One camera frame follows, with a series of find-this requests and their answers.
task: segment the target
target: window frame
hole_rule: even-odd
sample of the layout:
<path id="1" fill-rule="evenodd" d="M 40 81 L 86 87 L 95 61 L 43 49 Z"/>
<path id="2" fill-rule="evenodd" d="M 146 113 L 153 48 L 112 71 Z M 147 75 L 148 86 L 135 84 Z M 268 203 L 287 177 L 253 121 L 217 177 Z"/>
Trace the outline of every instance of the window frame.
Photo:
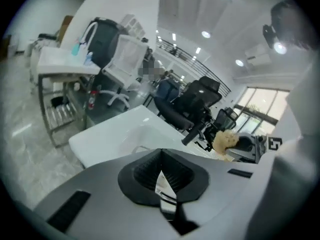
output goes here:
<path id="1" fill-rule="evenodd" d="M 245 106 L 241 106 L 239 105 L 238 103 L 241 101 L 241 99 L 243 98 L 243 96 L 246 94 L 246 92 L 248 91 L 248 89 L 254 89 L 252 95 L 250 96 L 249 100 L 246 102 Z M 266 113 L 262 113 L 262 112 L 258 112 L 258 111 L 250 111 L 248 108 L 247 108 L 247 105 L 249 104 L 249 102 L 251 101 L 251 99 L 253 98 L 253 96 L 255 95 L 256 91 L 260 89 L 260 90 L 272 90 L 272 91 L 276 91 L 273 99 L 272 99 L 272 102 L 269 106 L 269 108 L 267 109 Z M 256 132 L 256 130 L 261 126 L 261 124 L 266 121 L 267 123 L 273 125 L 273 126 L 276 126 L 278 121 L 277 119 L 271 117 L 268 115 L 271 107 L 273 106 L 275 100 L 276 100 L 276 97 L 278 95 L 278 92 L 286 92 L 286 93 L 289 93 L 290 90 L 287 90 L 287 89 L 280 89 L 280 88 L 264 88 L 264 87 L 246 87 L 246 90 L 242 93 L 241 97 L 238 99 L 237 103 L 233 106 L 234 109 L 238 109 L 240 110 L 240 113 L 239 115 L 236 117 L 235 120 L 237 120 L 240 115 L 243 113 L 245 115 L 248 116 L 247 120 L 244 122 L 244 124 L 237 130 L 237 133 L 239 133 L 243 127 L 248 123 L 248 121 L 252 118 L 252 117 L 255 117 L 257 119 L 260 120 L 260 122 L 257 124 L 257 126 L 254 128 L 254 130 L 251 132 L 251 134 L 254 134 Z"/>

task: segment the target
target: floor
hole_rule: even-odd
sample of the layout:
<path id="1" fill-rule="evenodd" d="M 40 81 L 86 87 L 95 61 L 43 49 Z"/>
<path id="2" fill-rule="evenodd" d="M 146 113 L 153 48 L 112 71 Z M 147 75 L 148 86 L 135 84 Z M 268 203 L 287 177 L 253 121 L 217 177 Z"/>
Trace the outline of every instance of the floor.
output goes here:
<path id="1" fill-rule="evenodd" d="M 38 102 L 37 89 L 31 94 L 29 70 L 20 55 L 0 62 L 0 177 L 10 196 L 33 209 L 49 192 L 82 171 L 82 165 L 69 145 L 55 148 L 47 134 Z M 149 86 L 130 92 L 130 106 L 141 105 Z M 123 113 L 124 104 L 116 100 L 107 108 L 110 97 L 100 95 L 89 116 L 94 124 Z M 150 110 L 156 111 L 152 102 Z M 61 136 L 68 139 L 79 132 L 69 127 Z"/>

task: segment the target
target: railing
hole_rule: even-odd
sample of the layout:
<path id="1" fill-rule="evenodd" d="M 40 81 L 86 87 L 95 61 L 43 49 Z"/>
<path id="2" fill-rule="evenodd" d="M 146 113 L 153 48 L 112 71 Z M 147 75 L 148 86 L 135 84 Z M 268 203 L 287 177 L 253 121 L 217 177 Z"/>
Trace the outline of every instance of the railing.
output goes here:
<path id="1" fill-rule="evenodd" d="M 168 53 L 172 52 L 171 54 L 173 56 L 184 61 L 188 66 L 194 69 L 199 75 L 212 78 L 213 80 L 219 82 L 220 83 L 219 93 L 221 93 L 223 97 L 226 97 L 231 92 L 231 90 L 225 85 L 224 82 L 221 81 L 219 77 L 217 77 L 209 68 L 207 68 L 197 59 L 193 60 L 193 56 L 191 56 L 189 53 L 185 52 L 184 50 L 178 47 L 176 47 L 175 49 L 176 52 L 174 53 L 173 52 L 174 45 L 163 39 L 162 39 L 162 42 L 159 42 L 159 40 L 157 39 L 156 45 Z"/>

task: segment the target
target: stuffed toy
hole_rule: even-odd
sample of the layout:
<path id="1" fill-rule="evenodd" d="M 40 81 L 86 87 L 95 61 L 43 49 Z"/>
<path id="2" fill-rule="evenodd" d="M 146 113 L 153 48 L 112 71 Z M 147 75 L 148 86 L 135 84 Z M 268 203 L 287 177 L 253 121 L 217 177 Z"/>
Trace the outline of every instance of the stuffed toy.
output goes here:
<path id="1" fill-rule="evenodd" d="M 234 147 L 239 136 L 232 130 L 218 131 L 212 143 L 213 149 L 220 155 L 226 155 L 226 149 Z"/>

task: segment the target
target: white ceiling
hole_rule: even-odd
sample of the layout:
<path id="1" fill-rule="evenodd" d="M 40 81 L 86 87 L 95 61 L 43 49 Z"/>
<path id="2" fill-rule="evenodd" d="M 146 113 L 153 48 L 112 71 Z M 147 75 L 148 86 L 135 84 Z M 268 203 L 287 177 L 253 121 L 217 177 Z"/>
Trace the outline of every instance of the white ceiling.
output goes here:
<path id="1" fill-rule="evenodd" d="M 239 78 L 300 73 L 310 64 L 314 53 L 290 47 L 285 55 L 277 54 L 262 35 L 262 26 L 271 24 L 270 9 L 280 1 L 283 0 L 160 0 L 159 35 L 191 55 L 200 47 L 197 59 L 213 72 L 222 71 L 226 77 L 219 77 L 224 82 L 228 82 L 227 75 Z M 211 38 L 204 38 L 202 31 L 210 32 Z M 176 42 L 172 33 L 176 33 Z M 264 47 L 271 63 L 255 66 L 246 63 L 246 52 L 257 45 Z M 237 66 L 236 59 L 245 66 Z"/>

